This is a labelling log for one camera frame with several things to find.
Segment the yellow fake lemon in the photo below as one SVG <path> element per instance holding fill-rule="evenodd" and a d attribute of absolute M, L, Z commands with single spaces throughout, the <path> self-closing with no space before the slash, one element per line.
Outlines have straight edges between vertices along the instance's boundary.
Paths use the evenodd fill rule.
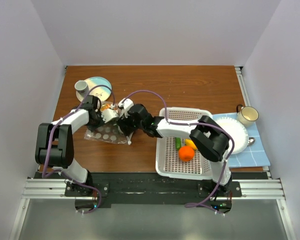
<path fill-rule="evenodd" d="M 192 140 L 190 140 L 190 139 L 185 139 L 184 142 L 185 142 L 185 145 L 186 145 L 186 146 L 192 148 L 193 150 L 197 150 L 197 149 L 198 149 L 198 148 L 196 147 L 195 143 L 194 143 Z"/>

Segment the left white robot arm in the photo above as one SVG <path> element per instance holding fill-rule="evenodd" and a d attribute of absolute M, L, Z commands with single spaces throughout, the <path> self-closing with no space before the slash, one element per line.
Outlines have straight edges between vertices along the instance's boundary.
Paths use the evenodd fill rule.
<path fill-rule="evenodd" d="M 91 173 L 75 160 L 73 133 L 82 126 L 97 127 L 101 123 L 101 105 L 98 97 L 88 95 L 66 116 L 39 125 L 35 161 L 43 165 L 43 179 L 58 173 L 68 180 L 70 189 L 80 195 L 100 194 L 94 187 Z"/>

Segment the orange fake carrot bunch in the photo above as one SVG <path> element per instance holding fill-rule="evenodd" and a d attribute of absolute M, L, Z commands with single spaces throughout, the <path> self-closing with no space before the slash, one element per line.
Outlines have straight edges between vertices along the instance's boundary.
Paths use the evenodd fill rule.
<path fill-rule="evenodd" d="M 110 103 L 105 103 L 101 106 L 100 111 L 103 112 L 104 110 L 110 109 L 112 105 Z"/>

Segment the green fake pepper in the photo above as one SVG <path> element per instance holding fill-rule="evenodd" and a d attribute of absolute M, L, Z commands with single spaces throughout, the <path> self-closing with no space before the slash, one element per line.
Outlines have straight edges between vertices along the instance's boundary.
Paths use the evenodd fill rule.
<path fill-rule="evenodd" d="M 174 142 L 175 142 L 175 149 L 177 151 L 179 151 L 179 149 L 182 147 L 182 141 L 179 137 L 175 137 L 174 138 Z"/>

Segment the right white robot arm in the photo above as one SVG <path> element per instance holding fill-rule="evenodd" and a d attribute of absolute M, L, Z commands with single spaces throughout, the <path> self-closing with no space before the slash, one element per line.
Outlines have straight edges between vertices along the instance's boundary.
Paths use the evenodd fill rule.
<path fill-rule="evenodd" d="M 208 187 L 220 197 L 230 190 L 232 181 L 227 159 L 234 150 L 233 138 L 210 116 L 202 115 L 194 120 L 172 120 L 167 114 L 152 116 L 142 104 L 134 104 L 129 99 L 118 104 L 121 110 L 117 121 L 121 132 L 128 136 L 135 130 L 142 130 L 149 137 L 157 138 L 155 168 L 163 177 L 207 181 Z M 208 162 L 210 170 L 199 174 L 181 170 L 176 162 L 164 170 L 165 160 L 175 159 L 167 140 L 172 138 L 192 140 L 200 154 L 200 162 Z"/>

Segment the orange fake tomato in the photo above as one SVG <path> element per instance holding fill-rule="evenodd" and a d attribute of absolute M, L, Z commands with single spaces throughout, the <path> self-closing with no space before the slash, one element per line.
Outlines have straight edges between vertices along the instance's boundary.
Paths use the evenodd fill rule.
<path fill-rule="evenodd" d="M 182 146 L 178 151 L 178 157 L 183 162 L 191 161 L 195 156 L 195 151 L 189 146 Z"/>

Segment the clear zip top bag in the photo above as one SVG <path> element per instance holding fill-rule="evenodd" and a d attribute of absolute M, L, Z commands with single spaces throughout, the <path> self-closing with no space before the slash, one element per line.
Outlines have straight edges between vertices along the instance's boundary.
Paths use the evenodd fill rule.
<path fill-rule="evenodd" d="M 101 112 L 101 106 L 103 104 L 111 104 L 111 108 L 118 113 L 118 118 L 115 120 L 112 120 L 108 123 L 104 123 L 102 120 L 102 126 L 98 127 L 96 130 L 89 130 L 87 128 L 84 139 L 90 140 L 90 141 L 100 141 L 100 142 L 106 142 L 111 144 L 123 144 L 123 145 L 131 145 L 132 144 L 132 136 L 133 133 L 131 133 L 129 136 L 123 135 L 123 133 L 120 131 L 119 126 L 117 124 L 117 121 L 119 119 L 120 109 L 118 108 L 118 105 L 113 105 L 109 101 L 104 101 L 100 105 L 100 112 Z"/>

